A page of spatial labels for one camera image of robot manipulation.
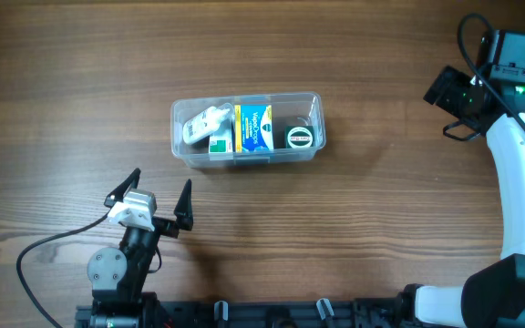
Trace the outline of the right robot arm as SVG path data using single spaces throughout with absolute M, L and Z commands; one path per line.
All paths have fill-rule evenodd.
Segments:
M 525 327 L 525 33 L 485 32 L 470 77 L 447 66 L 426 102 L 485 137 L 503 215 L 500 259 L 457 287 L 417 286 L 407 311 L 425 327 Z

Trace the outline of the white spray bottle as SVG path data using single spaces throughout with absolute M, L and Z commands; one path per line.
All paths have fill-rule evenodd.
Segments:
M 229 108 L 209 107 L 187 121 L 182 128 L 183 141 L 192 145 L 216 132 L 227 119 Z

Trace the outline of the white medicine box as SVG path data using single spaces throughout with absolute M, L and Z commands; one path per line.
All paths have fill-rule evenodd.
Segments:
M 232 120 L 232 132 L 237 153 L 274 150 L 273 123 L 267 114 L 237 116 Z

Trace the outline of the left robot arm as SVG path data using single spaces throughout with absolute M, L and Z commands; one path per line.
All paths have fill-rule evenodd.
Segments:
M 140 170 L 131 174 L 106 197 L 109 222 L 125 228 L 117 248 L 103 248 L 90 258 L 87 276 L 92 284 L 90 309 L 80 308 L 76 327 L 172 327 L 170 315 L 157 294 L 144 292 L 146 278 L 162 236 L 176 239 L 181 231 L 191 231 L 192 182 L 184 184 L 173 211 L 174 220 L 155 215 L 157 202 L 150 191 L 138 188 Z

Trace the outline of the green round-label box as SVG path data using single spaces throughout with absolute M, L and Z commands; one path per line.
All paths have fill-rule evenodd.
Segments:
M 312 126 L 288 126 L 285 130 L 285 146 L 288 149 L 305 149 L 314 145 Z

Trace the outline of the blue yellow VapoDrops box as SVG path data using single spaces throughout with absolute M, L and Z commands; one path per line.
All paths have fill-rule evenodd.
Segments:
M 235 105 L 234 116 L 236 152 L 274 150 L 271 105 Z

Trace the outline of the white green box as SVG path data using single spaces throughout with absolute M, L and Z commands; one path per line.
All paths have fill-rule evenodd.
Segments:
M 210 160 L 233 159 L 233 133 L 232 123 L 224 121 L 220 128 L 209 137 Z

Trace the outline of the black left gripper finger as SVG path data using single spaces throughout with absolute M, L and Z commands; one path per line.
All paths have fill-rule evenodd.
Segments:
M 191 191 L 192 181 L 191 179 L 187 179 L 180 194 L 180 198 L 173 211 L 177 221 L 193 221 Z
M 122 202 L 126 193 L 139 185 L 140 173 L 140 168 L 135 168 L 123 182 L 107 195 L 104 206 L 112 208 L 117 202 Z

